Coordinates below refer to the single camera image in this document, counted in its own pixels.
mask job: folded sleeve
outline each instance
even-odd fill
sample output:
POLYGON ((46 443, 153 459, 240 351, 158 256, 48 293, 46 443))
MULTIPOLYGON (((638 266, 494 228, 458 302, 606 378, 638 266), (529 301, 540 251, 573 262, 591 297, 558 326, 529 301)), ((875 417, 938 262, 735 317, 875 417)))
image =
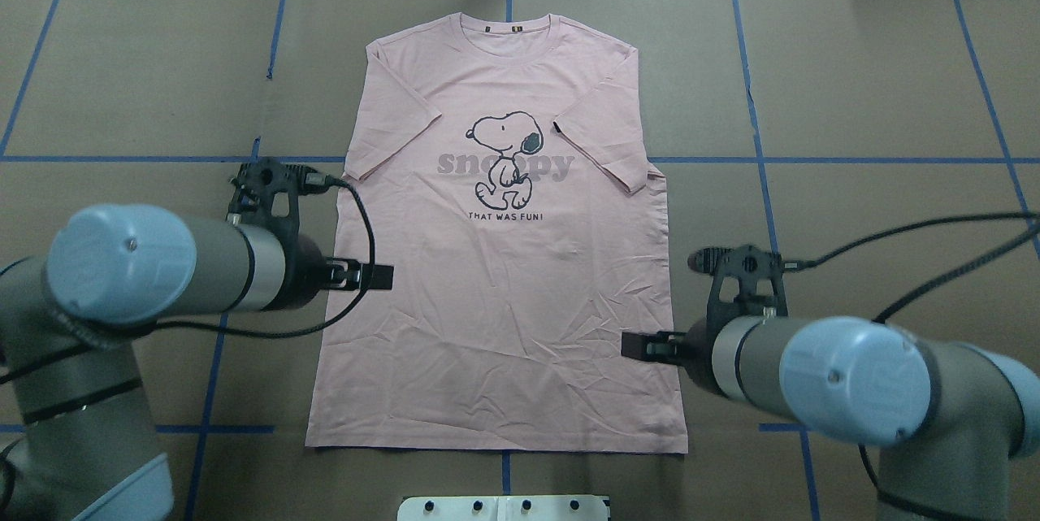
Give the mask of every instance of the folded sleeve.
POLYGON ((379 43, 371 43, 357 124, 346 151, 345 173, 364 180, 378 166, 441 116, 388 64, 379 43))
POLYGON ((640 121, 639 50, 553 121, 556 131, 633 194, 646 185, 650 161, 640 121))

